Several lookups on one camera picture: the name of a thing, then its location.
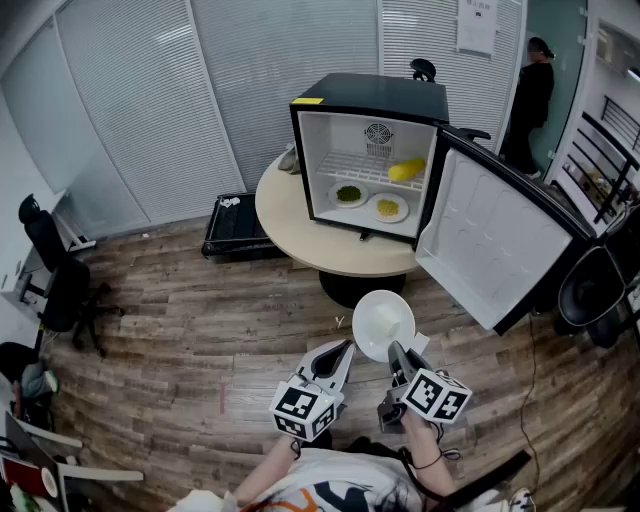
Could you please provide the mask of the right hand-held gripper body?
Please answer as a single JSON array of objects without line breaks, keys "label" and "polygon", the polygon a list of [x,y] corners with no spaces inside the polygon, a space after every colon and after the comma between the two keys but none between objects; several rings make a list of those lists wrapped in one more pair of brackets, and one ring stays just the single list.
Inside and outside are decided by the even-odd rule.
[{"label": "right hand-held gripper body", "polygon": [[425,421],[452,424],[461,415],[472,391],[445,371],[435,371],[415,350],[405,350],[409,369],[393,376],[391,388],[378,405],[383,433],[403,433],[401,418],[412,410]]}]

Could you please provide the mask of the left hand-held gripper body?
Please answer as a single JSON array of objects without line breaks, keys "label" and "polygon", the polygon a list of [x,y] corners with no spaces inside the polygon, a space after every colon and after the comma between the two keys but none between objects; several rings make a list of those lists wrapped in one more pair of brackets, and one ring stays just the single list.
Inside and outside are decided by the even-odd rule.
[{"label": "left hand-held gripper body", "polygon": [[297,371],[278,384],[269,413],[278,431],[312,442],[340,418],[345,407],[342,390],[332,395]]}]

